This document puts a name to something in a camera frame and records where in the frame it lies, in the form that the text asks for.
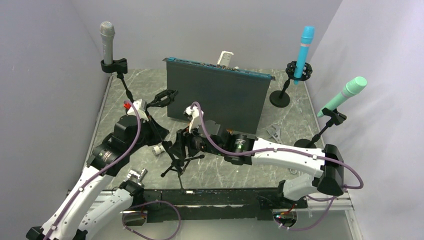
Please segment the black tripod shock-mount stand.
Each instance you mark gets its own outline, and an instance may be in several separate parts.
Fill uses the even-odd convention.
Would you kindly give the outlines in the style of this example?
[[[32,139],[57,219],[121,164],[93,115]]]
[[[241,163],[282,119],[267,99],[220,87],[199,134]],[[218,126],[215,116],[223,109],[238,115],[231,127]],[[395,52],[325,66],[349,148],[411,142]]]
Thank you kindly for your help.
[[[178,91],[172,90],[172,89],[165,89],[165,90],[162,90],[161,92],[157,93],[155,95],[155,97],[153,98],[153,100],[147,104],[146,111],[145,111],[147,116],[151,116],[151,114],[148,112],[149,108],[164,108],[164,107],[167,107],[174,102],[175,97],[177,95],[178,95]],[[181,176],[185,173],[188,165],[192,161],[201,160],[201,159],[204,159],[204,158],[205,158],[205,155],[199,154],[199,153],[196,154],[195,156],[189,156],[188,151],[186,151],[186,158],[184,160],[184,163],[173,163],[173,162],[171,162],[170,166],[160,176],[163,178],[167,175],[168,172],[171,172],[171,171],[176,172],[177,177],[178,177],[178,181],[179,181],[179,185],[180,185],[180,190],[181,190],[181,192],[184,192],[185,189],[183,187]]]

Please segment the grey microphone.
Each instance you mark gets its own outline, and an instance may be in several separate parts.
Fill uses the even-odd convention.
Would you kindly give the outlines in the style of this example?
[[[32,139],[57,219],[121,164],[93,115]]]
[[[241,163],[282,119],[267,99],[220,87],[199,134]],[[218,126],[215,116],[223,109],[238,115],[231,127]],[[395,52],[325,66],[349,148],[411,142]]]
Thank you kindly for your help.
[[[114,25],[109,21],[103,21],[99,28],[102,39],[103,61],[105,65],[113,63],[113,41],[115,37]]]

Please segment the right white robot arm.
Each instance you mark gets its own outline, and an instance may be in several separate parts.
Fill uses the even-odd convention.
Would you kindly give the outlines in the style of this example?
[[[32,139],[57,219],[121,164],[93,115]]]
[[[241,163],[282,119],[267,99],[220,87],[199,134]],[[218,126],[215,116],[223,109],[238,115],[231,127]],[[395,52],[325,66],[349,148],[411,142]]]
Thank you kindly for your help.
[[[221,156],[233,165],[270,165],[301,172],[301,176],[279,182],[275,200],[282,208],[313,193],[343,195],[344,169],[339,152],[288,146],[254,135],[233,133],[212,120],[204,124],[182,128],[176,132],[174,142],[163,143],[178,173],[185,171],[190,158],[208,153]]]

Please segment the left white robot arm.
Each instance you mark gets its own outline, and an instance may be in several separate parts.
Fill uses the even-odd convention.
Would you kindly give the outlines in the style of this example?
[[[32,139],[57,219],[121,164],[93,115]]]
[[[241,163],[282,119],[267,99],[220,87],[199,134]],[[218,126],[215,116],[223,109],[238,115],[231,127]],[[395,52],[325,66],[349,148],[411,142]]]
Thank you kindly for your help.
[[[169,133],[151,116],[137,119],[135,115],[123,115],[113,131],[93,149],[77,184],[61,206],[43,225],[31,227],[26,239],[90,240],[119,212],[139,209],[145,202],[144,187],[127,179],[108,200],[89,210],[129,163],[131,154],[141,147],[161,143]]]

